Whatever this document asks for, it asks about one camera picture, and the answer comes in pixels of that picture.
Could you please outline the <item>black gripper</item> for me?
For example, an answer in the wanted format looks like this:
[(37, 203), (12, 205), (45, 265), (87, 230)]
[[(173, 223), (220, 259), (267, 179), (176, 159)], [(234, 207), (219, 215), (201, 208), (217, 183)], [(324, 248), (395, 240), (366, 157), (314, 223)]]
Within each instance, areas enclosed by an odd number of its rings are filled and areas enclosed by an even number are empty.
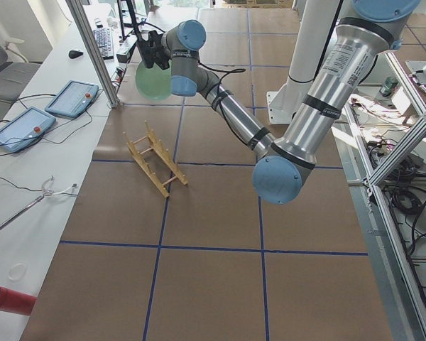
[(157, 65), (161, 70), (167, 70), (170, 67), (170, 58), (163, 47), (162, 37), (162, 33), (153, 30), (148, 32), (147, 40), (137, 39), (139, 54), (144, 66), (148, 69), (151, 69), (154, 65)]

